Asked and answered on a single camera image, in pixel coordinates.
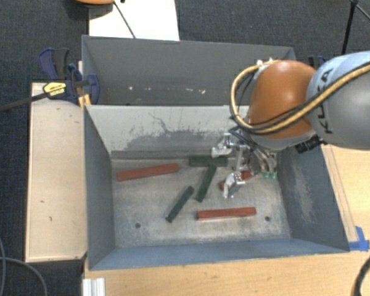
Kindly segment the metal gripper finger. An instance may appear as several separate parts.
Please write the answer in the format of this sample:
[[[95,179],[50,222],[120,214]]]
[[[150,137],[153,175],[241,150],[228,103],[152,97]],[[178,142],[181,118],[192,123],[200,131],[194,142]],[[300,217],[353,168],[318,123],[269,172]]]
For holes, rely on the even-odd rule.
[[[233,198],[234,194],[245,185],[241,172],[230,173],[223,184],[223,196],[225,199]]]
[[[210,155],[212,158],[227,156],[235,147],[236,143],[232,141],[232,134],[224,133],[222,140],[211,148]]]

